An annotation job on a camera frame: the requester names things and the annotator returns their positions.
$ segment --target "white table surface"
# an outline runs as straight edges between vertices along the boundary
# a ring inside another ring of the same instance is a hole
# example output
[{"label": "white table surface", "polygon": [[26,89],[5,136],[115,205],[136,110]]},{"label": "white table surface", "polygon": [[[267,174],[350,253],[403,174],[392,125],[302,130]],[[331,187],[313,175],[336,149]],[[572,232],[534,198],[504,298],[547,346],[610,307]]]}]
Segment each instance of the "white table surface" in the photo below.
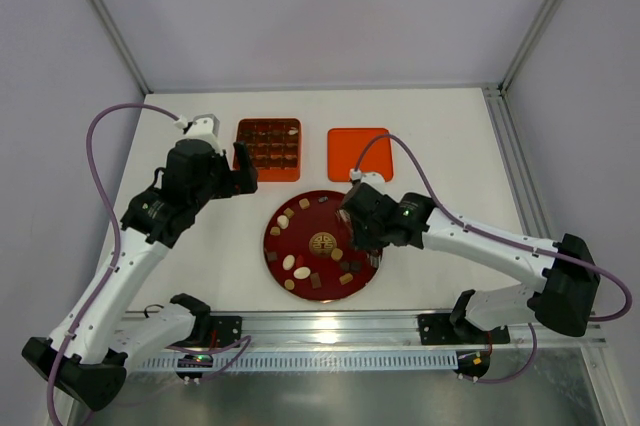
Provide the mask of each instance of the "white table surface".
[{"label": "white table surface", "polygon": [[[480,89],[294,91],[156,94],[146,102],[193,117],[214,113],[228,151],[243,118],[295,117],[302,123],[302,171],[294,183],[260,183],[254,195],[210,202],[151,273],[129,310],[188,293],[225,311],[450,308],[460,292],[496,289],[511,278],[453,255],[389,247],[380,270],[357,294],[328,304],[297,298],[269,274],[262,256],[265,225],[287,199],[312,189],[346,192],[327,178],[327,131],[387,127],[412,148],[441,199],[452,209],[514,232],[520,223]],[[163,115],[143,111],[115,203],[130,199],[164,166],[180,132]],[[412,164],[394,144],[395,175],[387,193],[425,193]],[[112,247],[107,234],[103,257]]]}]

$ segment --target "red round tray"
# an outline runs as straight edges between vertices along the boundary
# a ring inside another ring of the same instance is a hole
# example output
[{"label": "red round tray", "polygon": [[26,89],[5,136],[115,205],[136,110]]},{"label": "red round tray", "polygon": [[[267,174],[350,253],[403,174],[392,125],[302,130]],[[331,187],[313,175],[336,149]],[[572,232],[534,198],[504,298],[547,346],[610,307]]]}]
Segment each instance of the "red round tray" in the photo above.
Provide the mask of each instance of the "red round tray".
[{"label": "red round tray", "polygon": [[[328,198],[326,201],[319,202],[325,197]],[[308,209],[300,207],[299,201],[304,198],[309,200]],[[295,287],[288,292],[312,301],[334,301],[360,291],[376,274],[374,265],[379,264],[382,251],[371,256],[351,248],[349,228],[336,214],[343,198],[344,194],[337,191],[309,191],[284,203],[269,220],[264,233],[264,258],[271,275],[283,289],[284,282],[291,279]],[[280,231],[280,236],[272,236],[271,228],[278,225],[278,216],[284,214],[287,208],[294,212],[289,226]],[[343,251],[340,261],[334,261],[330,256],[335,247]],[[277,259],[269,261],[269,253],[276,253]],[[303,266],[308,267],[312,274],[319,274],[322,283],[320,288],[313,289],[310,278],[295,279],[293,272],[297,266],[289,271],[284,270],[282,261],[289,254],[295,258],[303,256]],[[345,285],[340,284],[340,277],[347,273],[340,267],[342,262],[361,264],[359,272],[349,271],[353,280]]]}]

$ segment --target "empty orange tray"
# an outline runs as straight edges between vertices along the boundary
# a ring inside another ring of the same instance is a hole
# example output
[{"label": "empty orange tray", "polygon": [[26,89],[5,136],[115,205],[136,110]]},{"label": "empty orange tray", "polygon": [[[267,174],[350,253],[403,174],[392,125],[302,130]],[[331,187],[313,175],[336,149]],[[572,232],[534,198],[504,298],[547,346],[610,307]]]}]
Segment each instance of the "empty orange tray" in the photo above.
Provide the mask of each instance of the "empty orange tray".
[{"label": "empty orange tray", "polygon": [[[329,179],[334,182],[349,181],[349,171],[355,168],[362,150],[376,136],[389,134],[385,128],[334,128],[327,135]],[[391,141],[380,139],[365,156],[360,169],[376,171],[385,181],[393,178]]]},{"label": "empty orange tray", "polygon": [[[300,179],[300,121],[295,118],[243,119],[236,141],[244,141],[258,181],[292,182]],[[233,160],[238,169],[237,159]]]}]

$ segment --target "metal frame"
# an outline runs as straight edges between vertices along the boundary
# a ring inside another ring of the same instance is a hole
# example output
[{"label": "metal frame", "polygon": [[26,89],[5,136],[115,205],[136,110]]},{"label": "metal frame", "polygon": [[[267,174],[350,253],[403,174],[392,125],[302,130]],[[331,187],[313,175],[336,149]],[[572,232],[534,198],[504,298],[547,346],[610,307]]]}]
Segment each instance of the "metal frame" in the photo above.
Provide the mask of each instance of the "metal frame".
[{"label": "metal frame", "polygon": [[502,93],[508,91],[513,84],[515,77],[535,49],[540,37],[544,34],[544,31],[556,13],[558,6],[560,6],[560,3],[562,3],[562,0],[544,0],[542,2],[538,13],[518,47],[516,55],[507,68],[507,72],[499,88]]},{"label": "metal frame", "polygon": [[129,50],[127,43],[125,43],[124,39],[122,38],[122,34],[120,34],[120,30],[118,29],[118,26],[116,26],[116,23],[113,20],[113,17],[111,16],[111,13],[107,9],[107,6],[105,5],[104,1],[103,0],[87,0],[87,1],[89,1],[89,4],[93,9],[93,12],[96,14],[96,18],[98,19],[100,24],[102,24],[106,35],[111,40],[113,47],[115,48],[116,52],[120,56],[120,59],[124,63],[125,67],[129,70],[129,73],[131,74],[132,79],[138,85],[138,89],[140,90],[142,95],[147,95],[151,93],[152,91],[149,88],[149,85],[147,84],[147,81],[145,80],[144,75],[142,74],[142,71],[138,67],[133,55],[131,54],[131,51]]},{"label": "metal frame", "polygon": [[[389,311],[245,311],[219,312],[216,316],[241,316],[242,335],[251,335],[252,347],[262,351],[451,351],[477,350],[478,345],[422,346],[417,317],[420,314],[450,313],[450,310]],[[128,311],[118,329],[142,321],[142,311]],[[510,326],[510,344],[494,349],[529,347],[531,333],[526,325]],[[540,348],[604,347],[598,324],[590,324],[582,338],[570,338],[536,325]]]}]

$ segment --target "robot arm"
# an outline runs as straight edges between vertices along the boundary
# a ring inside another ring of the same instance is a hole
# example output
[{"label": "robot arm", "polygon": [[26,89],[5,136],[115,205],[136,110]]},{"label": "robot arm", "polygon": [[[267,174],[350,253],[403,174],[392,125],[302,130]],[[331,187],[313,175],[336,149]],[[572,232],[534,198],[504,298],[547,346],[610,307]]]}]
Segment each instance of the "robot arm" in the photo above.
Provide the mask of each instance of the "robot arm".
[{"label": "robot arm", "polygon": [[[156,170],[154,184],[131,200],[122,218],[118,262],[75,330],[56,376],[58,388],[94,411],[113,400],[127,372],[149,355],[178,341],[202,340],[210,327],[210,309],[187,295],[175,296],[140,326],[115,336],[114,331],[148,275],[210,200],[257,190],[258,173],[244,143],[234,144],[240,169],[229,168],[215,116],[196,117],[182,126],[185,137],[169,151],[166,167]],[[162,180],[156,187],[159,172]],[[23,357],[43,378],[48,379],[71,322],[112,267],[112,255],[49,337],[30,338],[23,348]]]},{"label": "robot arm", "polygon": [[380,176],[369,173],[352,176],[354,186],[345,196],[341,214],[351,225],[353,243],[358,249],[373,250],[389,244],[411,245],[419,249],[445,251],[462,256],[507,274],[521,284],[490,292],[463,292],[450,316],[462,340],[483,335],[498,326],[539,321],[567,335],[583,336],[599,284],[591,271],[535,253],[536,249],[559,252],[593,263],[583,240],[566,234],[561,243],[514,235],[482,226],[463,215],[463,224],[519,243],[534,252],[497,243],[468,231],[451,221],[431,198],[407,193],[400,203],[377,188]]}]

